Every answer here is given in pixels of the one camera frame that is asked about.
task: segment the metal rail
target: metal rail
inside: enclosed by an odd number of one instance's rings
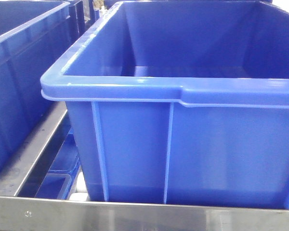
[[[69,128],[65,103],[55,103],[0,173],[0,196],[17,196],[30,178],[43,180],[43,168],[46,174]]]
[[[0,231],[289,231],[289,210],[0,197]]]

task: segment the plastic storage bin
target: plastic storage bin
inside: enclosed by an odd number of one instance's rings
[[[68,17],[66,2],[0,1],[0,169],[51,105],[39,79],[71,44]]]
[[[72,42],[75,42],[85,31],[85,16],[83,12],[83,0],[66,0],[70,3],[68,11],[70,15],[70,34]]]
[[[289,14],[272,4],[118,2],[41,83],[92,200],[289,208]]]
[[[68,197],[71,185],[72,179],[70,175],[48,173],[35,197],[65,200]]]
[[[48,173],[68,174],[72,180],[75,179],[79,170],[80,162],[74,136],[70,131],[63,142],[56,158],[54,159]]]

